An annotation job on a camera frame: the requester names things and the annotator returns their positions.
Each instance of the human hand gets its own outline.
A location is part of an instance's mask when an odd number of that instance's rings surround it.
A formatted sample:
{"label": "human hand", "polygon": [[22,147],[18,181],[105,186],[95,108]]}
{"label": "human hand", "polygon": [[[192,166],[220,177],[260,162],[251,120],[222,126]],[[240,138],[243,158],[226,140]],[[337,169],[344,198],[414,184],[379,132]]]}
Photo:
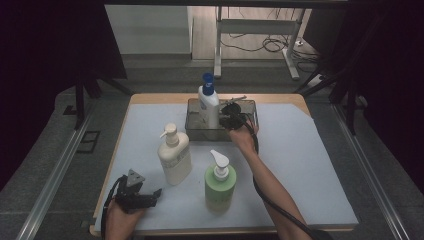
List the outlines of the human hand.
{"label": "human hand", "polygon": [[115,199],[112,199],[107,210],[106,240],[128,239],[145,212],[146,209],[140,209],[131,214],[125,213]]}
{"label": "human hand", "polygon": [[[248,120],[247,124],[253,128],[255,134],[259,131],[259,128],[251,121]],[[233,141],[233,143],[235,143],[242,152],[251,150],[256,152],[255,142],[253,141],[252,135],[246,126],[243,125],[237,130],[228,130],[228,135],[230,136],[231,141]]]}

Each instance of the cable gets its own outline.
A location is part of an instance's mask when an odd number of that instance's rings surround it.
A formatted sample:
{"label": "cable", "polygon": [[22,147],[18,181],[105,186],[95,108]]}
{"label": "cable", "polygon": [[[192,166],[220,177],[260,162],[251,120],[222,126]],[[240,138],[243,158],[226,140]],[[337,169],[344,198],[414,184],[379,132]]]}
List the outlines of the cable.
{"label": "cable", "polygon": [[103,212],[102,212],[102,221],[101,221],[101,227],[100,227],[100,231],[101,231],[101,236],[103,239],[106,238],[106,218],[107,218],[107,210],[109,208],[109,204],[112,201],[113,198],[113,193],[115,192],[115,188],[116,185],[118,185],[118,183],[123,179],[124,177],[120,177],[118,178],[118,180],[116,180],[116,182],[113,184],[112,189],[110,189],[109,194],[106,198],[105,204],[103,205]]}
{"label": "cable", "polygon": [[294,11],[296,11],[296,8],[293,8],[293,12],[292,12],[292,16],[291,16],[290,20],[293,20]]}
{"label": "cable", "polygon": [[221,40],[221,44],[222,44],[222,45],[224,45],[224,46],[226,46],[226,47],[237,48],[237,49],[240,49],[240,50],[243,50],[243,51],[247,51],[247,52],[256,52],[256,51],[259,51],[259,50],[261,50],[262,48],[264,48],[264,47],[262,46],[262,47],[260,47],[260,48],[258,48],[258,49],[253,49],[253,50],[251,50],[251,49],[245,49],[245,48],[241,48],[241,47],[238,47],[238,46],[227,45],[227,44],[223,43],[223,42],[222,42],[222,40]]}
{"label": "cable", "polygon": [[[273,46],[276,46],[277,49],[275,50],[271,50],[269,49],[267,46],[268,44],[273,44]],[[268,52],[281,52],[281,50],[283,50],[285,47],[287,47],[288,45],[282,41],[280,41],[279,39],[276,38],[271,38],[271,35],[268,35],[268,37],[266,37],[263,41],[262,41],[262,46],[265,48],[265,50],[267,50]]]}
{"label": "cable", "polygon": [[269,16],[271,16],[271,13],[274,12],[274,10],[276,10],[276,8],[273,8],[269,13],[268,16],[266,17],[267,19],[269,18]]}
{"label": "cable", "polygon": [[[228,113],[230,114],[231,117],[235,117],[236,119],[238,119],[241,123],[243,123],[244,126],[246,126],[246,128],[249,130],[250,135],[253,138],[253,142],[255,145],[255,150],[256,153],[259,154],[259,141],[258,141],[258,137],[256,136],[255,130],[253,128],[253,123],[252,126],[250,126],[247,121],[245,121],[244,119],[242,119],[238,113],[233,112],[232,110],[230,110],[229,108],[227,109]],[[297,227],[299,227],[300,229],[302,229],[302,231],[304,231],[306,234],[308,234],[313,240],[318,240],[318,238],[315,236],[315,234],[312,232],[311,229],[309,229],[305,224],[303,224],[301,221],[299,221],[296,217],[294,217],[293,215],[291,215],[289,212],[287,212],[286,210],[284,210],[283,208],[281,208],[280,206],[278,206],[277,204],[275,204],[271,199],[269,199],[260,189],[260,187],[258,186],[255,178],[253,177],[253,185],[255,187],[256,192],[258,193],[258,195],[262,198],[262,200],[264,202],[266,202],[269,206],[271,206],[274,210],[276,210],[277,212],[279,212],[281,215],[283,215],[284,217],[286,217],[287,219],[289,219],[293,224],[295,224]]]}
{"label": "cable", "polygon": [[243,17],[243,18],[246,18],[244,15],[243,15],[243,13],[241,13],[241,7],[239,7],[239,13],[240,13],[240,15]]}
{"label": "cable", "polygon": [[275,19],[277,20],[278,19],[278,17],[280,16],[280,12],[281,12],[281,8],[279,8],[278,10],[277,10],[277,13],[275,14]]}
{"label": "cable", "polygon": [[247,35],[246,33],[244,33],[244,34],[239,34],[239,35],[237,35],[237,36],[231,36],[231,33],[229,33],[228,34],[228,36],[230,36],[231,38],[239,38],[239,37],[243,37],[243,36],[245,36],[245,35]]}

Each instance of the clear plastic container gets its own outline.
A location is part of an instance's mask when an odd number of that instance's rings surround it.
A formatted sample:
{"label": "clear plastic container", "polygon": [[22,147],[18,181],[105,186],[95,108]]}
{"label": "clear plastic container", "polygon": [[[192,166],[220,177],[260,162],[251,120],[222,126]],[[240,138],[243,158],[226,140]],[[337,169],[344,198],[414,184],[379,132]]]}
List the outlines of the clear plastic container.
{"label": "clear plastic container", "polygon": [[[219,118],[225,117],[222,114],[221,109],[226,105],[223,104],[229,99],[220,99],[220,110]],[[236,102],[240,105],[241,113],[247,115],[250,121],[254,122],[256,126],[259,126],[258,116],[256,113],[256,104],[253,100],[239,100]],[[187,104],[187,116],[185,122],[186,134],[190,141],[216,141],[216,142],[231,142],[226,130],[219,126],[217,129],[208,129],[203,119],[199,114],[199,99],[190,98]]]}

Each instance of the bottle pump nozzle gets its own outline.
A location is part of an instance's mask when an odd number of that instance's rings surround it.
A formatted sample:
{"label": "bottle pump nozzle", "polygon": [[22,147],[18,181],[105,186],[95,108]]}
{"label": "bottle pump nozzle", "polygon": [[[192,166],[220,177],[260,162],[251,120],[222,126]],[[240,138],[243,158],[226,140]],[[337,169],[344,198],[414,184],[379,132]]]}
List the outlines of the bottle pump nozzle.
{"label": "bottle pump nozzle", "polygon": [[166,135],[166,143],[169,146],[175,146],[178,144],[179,139],[177,136],[177,125],[175,123],[168,123],[165,126],[165,131],[160,135],[162,138]]}
{"label": "bottle pump nozzle", "polygon": [[222,155],[221,153],[211,150],[213,157],[215,158],[216,167],[214,169],[215,178],[218,181],[225,181],[228,178],[228,164],[230,160]]}

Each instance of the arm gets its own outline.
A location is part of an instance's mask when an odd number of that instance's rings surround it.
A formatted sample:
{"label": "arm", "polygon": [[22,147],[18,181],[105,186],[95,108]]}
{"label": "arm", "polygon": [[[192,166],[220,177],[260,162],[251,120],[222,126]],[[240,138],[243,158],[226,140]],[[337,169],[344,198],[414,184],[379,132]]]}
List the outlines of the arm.
{"label": "arm", "polygon": [[[229,135],[245,157],[253,173],[253,177],[262,192],[279,207],[283,208],[305,224],[305,220],[290,194],[256,153],[253,139],[247,128],[243,126],[238,130],[231,130],[229,131]],[[267,203],[265,203],[265,207],[275,224],[280,239],[311,239],[302,229],[294,225],[290,220],[274,210]]]}
{"label": "arm", "polygon": [[144,216],[146,209],[137,210],[134,213],[127,214],[115,202],[115,199],[109,204],[106,220],[106,240],[126,240],[134,231],[138,220]]}

